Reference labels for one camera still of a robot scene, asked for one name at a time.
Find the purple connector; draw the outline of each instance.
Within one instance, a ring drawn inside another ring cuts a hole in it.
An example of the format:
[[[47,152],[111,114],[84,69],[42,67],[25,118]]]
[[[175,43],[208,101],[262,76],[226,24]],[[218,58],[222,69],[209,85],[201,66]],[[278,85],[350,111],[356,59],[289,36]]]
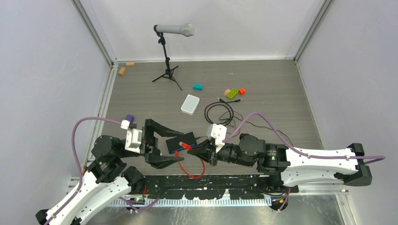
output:
[[[133,124],[133,122],[134,122],[134,116],[129,114],[122,121],[122,124],[120,125],[120,128],[128,130],[130,125]]]
[[[125,120],[128,120],[128,121],[130,122],[130,124],[132,124],[132,123],[134,122],[134,116],[128,114],[128,115],[126,116]]]

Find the tan block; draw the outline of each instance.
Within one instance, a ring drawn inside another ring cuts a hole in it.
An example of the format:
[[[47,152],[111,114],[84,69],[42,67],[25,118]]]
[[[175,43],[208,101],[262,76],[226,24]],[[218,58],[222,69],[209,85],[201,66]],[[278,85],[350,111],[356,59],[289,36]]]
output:
[[[126,74],[126,71],[127,71],[126,68],[125,68],[125,67],[122,67],[122,68],[120,68],[118,74],[119,74],[120,76],[124,76],[124,75]]]
[[[230,92],[231,92],[231,89],[226,89],[226,90],[224,91],[224,96],[227,96],[228,93],[230,93]]]
[[[132,67],[134,66],[136,63],[135,62],[126,62],[126,66],[127,67]]]

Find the teal block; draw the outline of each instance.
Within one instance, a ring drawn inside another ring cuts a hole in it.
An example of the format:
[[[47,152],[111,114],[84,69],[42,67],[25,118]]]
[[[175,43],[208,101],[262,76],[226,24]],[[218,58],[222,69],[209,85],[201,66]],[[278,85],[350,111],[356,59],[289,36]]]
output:
[[[193,89],[194,89],[194,90],[202,90],[202,89],[203,89],[203,85],[202,85],[202,84],[195,83],[195,84],[193,85]]]

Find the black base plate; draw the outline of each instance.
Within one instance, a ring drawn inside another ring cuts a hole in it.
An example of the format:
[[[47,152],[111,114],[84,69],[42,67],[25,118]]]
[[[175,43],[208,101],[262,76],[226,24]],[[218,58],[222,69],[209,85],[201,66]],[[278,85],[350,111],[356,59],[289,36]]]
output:
[[[188,176],[145,176],[146,194],[148,198],[192,200],[198,197],[205,199],[220,199],[229,190],[231,200],[262,199],[264,192],[269,191],[268,177],[259,174],[249,175],[204,175],[200,179]],[[131,194],[142,194],[144,189]],[[291,188],[291,193],[299,192],[298,186]]]

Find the orange block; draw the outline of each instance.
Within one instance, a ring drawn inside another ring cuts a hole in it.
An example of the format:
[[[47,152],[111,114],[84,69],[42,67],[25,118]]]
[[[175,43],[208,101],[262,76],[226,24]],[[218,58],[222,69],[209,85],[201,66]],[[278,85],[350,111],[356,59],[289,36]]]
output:
[[[125,68],[125,67],[122,67],[122,68],[120,68],[118,74],[119,74],[120,76],[124,76],[124,75],[126,74],[126,71],[127,71],[126,68]]]
[[[245,89],[244,89],[244,88],[241,88],[241,89],[239,89],[239,94],[240,94],[240,95],[244,95],[244,94],[245,94],[245,92],[246,92],[246,91],[245,91]]]
[[[132,67],[135,65],[135,62],[126,62],[127,67]]]

